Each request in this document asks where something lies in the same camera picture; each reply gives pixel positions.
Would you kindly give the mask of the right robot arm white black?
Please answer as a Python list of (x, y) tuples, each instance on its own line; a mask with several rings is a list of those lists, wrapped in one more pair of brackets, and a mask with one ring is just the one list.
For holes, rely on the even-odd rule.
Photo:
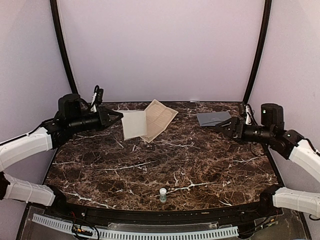
[[(317, 181), (320, 179), (320, 152), (311, 141), (297, 131), (285, 129), (284, 110), (281, 105), (264, 103), (261, 109), (261, 124), (257, 124), (250, 105), (245, 105), (245, 118), (231, 117), (215, 125), (217, 132), (236, 142), (258, 143), (271, 148), (302, 169)], [(285, 208), (309, 214), (312, 220), (320, 219), (319, 193), (289, 189), (273, 184), (259, 196), (255, 213), (266, 217), (277, 208)]]

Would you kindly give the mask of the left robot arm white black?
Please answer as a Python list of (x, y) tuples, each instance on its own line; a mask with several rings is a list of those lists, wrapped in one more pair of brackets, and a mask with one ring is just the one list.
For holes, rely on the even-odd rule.
[(123, 118), (121, 112), (100, 107), (103, 93), (98, 90), (92, 103), (79, 94), (71, 93), (58, 100), (53, 118), (43, 121), (36, 129), (0, 144), (0, 198), (50, 206), (60, 218), (71, 213), (66, 197), (54, 186), (35, 184), (15, 178), (5, 170), (28, 157), (57, 149), (73, 135), (84, 131), (102, 131)]

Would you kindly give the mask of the beige letter paper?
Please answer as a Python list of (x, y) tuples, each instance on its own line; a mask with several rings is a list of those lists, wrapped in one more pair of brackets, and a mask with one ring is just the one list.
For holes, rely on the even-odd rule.
[(144, 110), (121, 110), (123, 137), (125, 140), (147, 135), (147, 117)]

